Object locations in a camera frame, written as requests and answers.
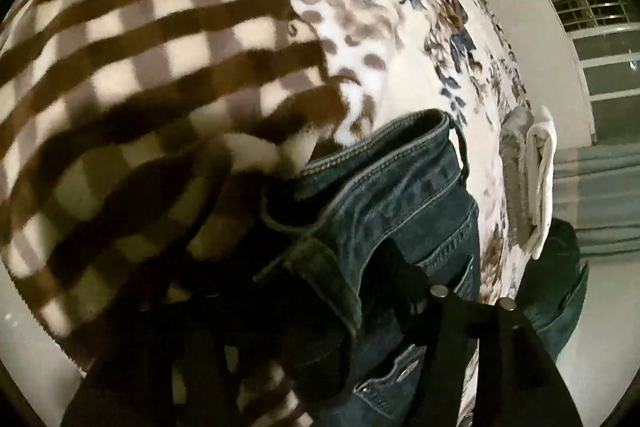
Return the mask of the dark blue denim jeans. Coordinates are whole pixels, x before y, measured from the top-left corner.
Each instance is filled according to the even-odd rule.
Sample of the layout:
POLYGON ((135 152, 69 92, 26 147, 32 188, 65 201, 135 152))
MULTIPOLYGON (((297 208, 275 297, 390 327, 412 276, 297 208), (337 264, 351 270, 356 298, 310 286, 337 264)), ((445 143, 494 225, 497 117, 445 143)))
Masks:
POLYGON ((416 426, 416 308, 435 285, 480 303, 452 132, 446 114, 415 113, 268 193, 236 268, 242 425, 416 426))

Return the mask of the right teal curtain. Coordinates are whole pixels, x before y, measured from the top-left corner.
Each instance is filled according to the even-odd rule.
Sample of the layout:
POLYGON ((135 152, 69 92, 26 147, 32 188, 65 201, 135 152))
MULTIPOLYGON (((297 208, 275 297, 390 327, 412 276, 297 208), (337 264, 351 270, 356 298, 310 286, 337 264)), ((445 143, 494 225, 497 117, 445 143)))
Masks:
POLYGON ((553 171, 553 216, 570 222, 585 257, 639 252, 639 145, 560 150, 553 171))

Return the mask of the white folded pants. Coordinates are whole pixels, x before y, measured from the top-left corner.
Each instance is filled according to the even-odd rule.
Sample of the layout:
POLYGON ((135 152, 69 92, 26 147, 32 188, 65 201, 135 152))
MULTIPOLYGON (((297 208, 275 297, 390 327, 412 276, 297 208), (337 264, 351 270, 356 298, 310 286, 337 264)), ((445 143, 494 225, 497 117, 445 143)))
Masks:
POLYGON ((526 134, 528 212, 532 233, 526 244, 529 256, 538 260, 550 230, 553 211, 553 170, 558 136, 553 116, 541 105, 526 134))

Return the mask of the grey folded pants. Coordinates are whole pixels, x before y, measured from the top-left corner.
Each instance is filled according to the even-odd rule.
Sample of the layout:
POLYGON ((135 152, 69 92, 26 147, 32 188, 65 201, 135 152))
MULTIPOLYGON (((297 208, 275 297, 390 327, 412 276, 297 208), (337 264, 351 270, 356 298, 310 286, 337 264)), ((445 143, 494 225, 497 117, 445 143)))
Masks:
POLYGON ((502 161, 508 241, 513 247, 525 249, 533 225, 528 209, 528 180, 526 167, 526 135, 533 124, 533 115, 525 106, 515 107, 503 121, 499 153, 502 161))

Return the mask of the floral fleece bed blanket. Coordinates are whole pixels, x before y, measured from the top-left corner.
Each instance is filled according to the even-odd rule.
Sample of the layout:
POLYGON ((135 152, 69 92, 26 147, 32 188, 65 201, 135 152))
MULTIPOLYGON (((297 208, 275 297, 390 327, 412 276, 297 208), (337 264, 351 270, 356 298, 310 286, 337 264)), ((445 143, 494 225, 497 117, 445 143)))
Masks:
POLYGON ((1 259, 80 372, 129 314, 217 298, 268 193, 428 110, 477 205, 480 303, 520 283, 503 121, 529 109, 484 0, 15 0, 1 24, 1 259))

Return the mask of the window with metal bars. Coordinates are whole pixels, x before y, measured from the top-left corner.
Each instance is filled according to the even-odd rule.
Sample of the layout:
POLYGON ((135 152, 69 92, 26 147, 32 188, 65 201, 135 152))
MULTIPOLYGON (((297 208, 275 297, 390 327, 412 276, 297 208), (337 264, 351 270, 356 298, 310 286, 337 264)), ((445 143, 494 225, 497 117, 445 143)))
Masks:
POLYGON ((639 141, 639 9, 631 0, 550 0, 573 45, 592 142, 639 141))

